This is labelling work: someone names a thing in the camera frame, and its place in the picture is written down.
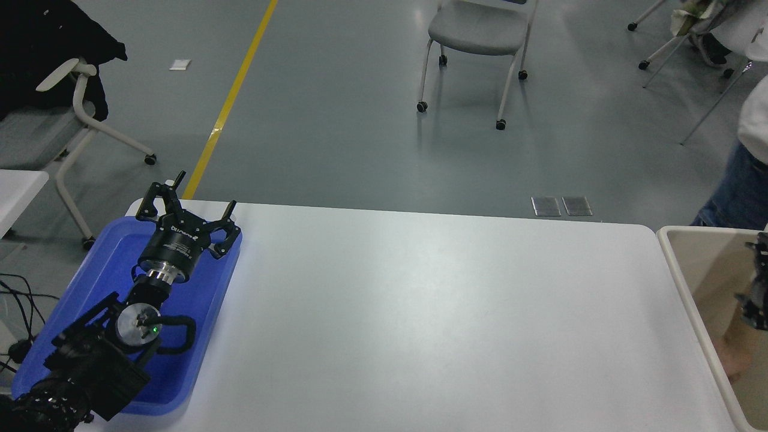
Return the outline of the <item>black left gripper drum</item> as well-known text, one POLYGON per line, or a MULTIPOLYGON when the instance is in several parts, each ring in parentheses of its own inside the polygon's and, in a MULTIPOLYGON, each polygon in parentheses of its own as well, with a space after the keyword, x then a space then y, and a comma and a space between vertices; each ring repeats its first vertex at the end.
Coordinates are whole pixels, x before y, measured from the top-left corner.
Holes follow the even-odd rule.
POLYGON ((175 269, 175 282, 189 281, 203 250, 211 244, 204 232, 206 220, 198 216, 161 216, 150 242, 138 258, 146 273, 167 267, 175 269))

